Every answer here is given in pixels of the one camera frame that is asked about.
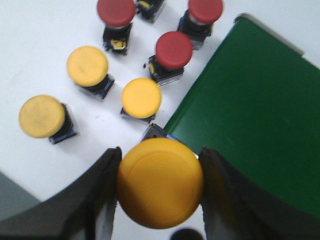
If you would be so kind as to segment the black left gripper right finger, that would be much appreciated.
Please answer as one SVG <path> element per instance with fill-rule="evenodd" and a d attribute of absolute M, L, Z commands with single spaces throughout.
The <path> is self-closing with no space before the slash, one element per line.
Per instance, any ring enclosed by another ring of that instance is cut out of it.
<path fill-rule="evenodd" d="M 271 195 L 203 147 L 201 201 L 208 240 L 318 240 L 320 219 Z"/>

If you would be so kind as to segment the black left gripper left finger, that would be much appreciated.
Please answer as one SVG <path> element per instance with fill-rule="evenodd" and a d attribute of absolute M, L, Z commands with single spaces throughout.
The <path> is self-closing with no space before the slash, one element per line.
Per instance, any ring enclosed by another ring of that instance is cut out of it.
<path fill-rule="evenodd" d="M 107 149 L 68 187 L 0 223 L 2 240 L 110 240 L 122 151 Z"/>

